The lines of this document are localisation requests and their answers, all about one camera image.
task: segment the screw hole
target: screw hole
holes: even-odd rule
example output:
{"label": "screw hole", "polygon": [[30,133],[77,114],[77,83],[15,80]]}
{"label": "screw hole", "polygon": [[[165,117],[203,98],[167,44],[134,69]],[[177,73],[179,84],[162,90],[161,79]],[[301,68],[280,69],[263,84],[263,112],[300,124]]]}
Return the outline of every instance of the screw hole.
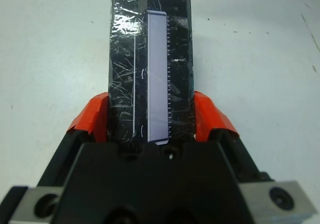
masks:
{"label": "screw hole", "polygon": [[168,145],[164,148],[163,154],[170,160],[179,156],[179,151],[176,147]]}
{"label": "screw hole", "polygon": [[106,219],[105,224],[138,224],[133,213],[124,208],[113,211]]}
{"label": "screw hole", "polygon": [[58,195],[54,193],[46,194],[41,197],[34,207],[34,214],[39,218],[51,216],[57,206]]}
{"label": "screw hole", "polygon": [[125,160],[127,161],[127,162],[133,162],[133,161],[135,161],[135,160],[137,160],[138,159],[138,157],[136,156],[136,155],[128,155],[126,158],[125,158]]}
{"label": "screw hole", "polygon": [[280,209],[290,211],[295,206],[291,195],[282,188],[273,187],[270,190],[269,195],[273,203]]}

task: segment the black screw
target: black screw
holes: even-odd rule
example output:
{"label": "black screw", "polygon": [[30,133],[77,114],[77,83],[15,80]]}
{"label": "black screw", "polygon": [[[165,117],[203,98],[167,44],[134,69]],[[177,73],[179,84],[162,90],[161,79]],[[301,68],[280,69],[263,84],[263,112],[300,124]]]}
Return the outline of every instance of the black screw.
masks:
{"label": "black screw", "polygon": [[291,195],[280,187],[273,187],[269,195],[273,203],[283,210],[290,211],[295,206]]}

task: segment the white table surface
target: white table surface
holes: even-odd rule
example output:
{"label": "white table surface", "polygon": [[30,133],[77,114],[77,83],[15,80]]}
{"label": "white table surface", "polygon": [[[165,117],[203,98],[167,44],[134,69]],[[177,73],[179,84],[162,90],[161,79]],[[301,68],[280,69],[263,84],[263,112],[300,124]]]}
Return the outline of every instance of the white table surface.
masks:
{"label": "white table surface", "polygon": [[[260,170],[297,180],[320,210],[320,0],[191,5],[195,89],[229,117]],[[37,184],[73,118],[108,90],[110,8],[0,0],[0,199]]]}

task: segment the scratch mark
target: scratch mark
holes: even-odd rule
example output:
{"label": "scratch mark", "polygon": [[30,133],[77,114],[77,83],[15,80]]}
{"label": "scratch mark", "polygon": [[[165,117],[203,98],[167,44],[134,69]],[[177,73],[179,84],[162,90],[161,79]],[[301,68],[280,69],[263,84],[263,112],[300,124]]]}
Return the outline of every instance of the scratch mark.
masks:
{"label": "scratch mark", "polygon": [[311,9],[311,7],[307,3],[304,3],[304,4],[307,8]]}
{"label": "scratch mark", "polygon": [[158,0],[158,3],[159,3],[159,6],[160,6],[160,11],[162,11],[162,7],[161,7],[161,4],[160,4],[160,0]]}
{"label": "scratch mark", "polygon": [[307,24],[307,21],[306,21],[304,15],[301,14],[301,17],[302,17],[302,19],[303,19],[303,21],[304,21],[304,24],[305,24],[306,28],[308,29],[308,31],[309,31],[309,33],[310,33],[310,36],[311,36],[312,39],[313,39],[313,42],[314,42],[314,44],[315,44],[315,47],[316,47],[316,48],[318,49],[318,51],[320,52],[320,47],[319,47],[319,45],[318,45],[318,43],[317,43],[314,35],[312,34],[312,32],[311,32],[311,30],[310,30],[310,28],[309,28],[309,26],[308,26],[308,24]]}

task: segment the black rectangular object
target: black rectangular object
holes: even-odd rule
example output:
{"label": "black rectangular object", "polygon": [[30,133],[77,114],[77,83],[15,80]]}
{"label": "black rectangular object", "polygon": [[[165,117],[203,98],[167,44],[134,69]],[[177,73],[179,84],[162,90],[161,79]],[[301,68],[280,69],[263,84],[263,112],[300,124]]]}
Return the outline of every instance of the black rectangular object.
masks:
{"label": "black rectangular object", "polygon": [[190,0],[112,0],[110,140],[137,151],[193,139],[192,49]]}
{"label": "black rectangular object", "polygon": [[177,210],[196,220],[181,223],[253,223],[218,142],[150,143],[137,156],[122,156],[112,142],[84,144],[52,224],[110,224],[123,211],[133,223],[170,224]]}

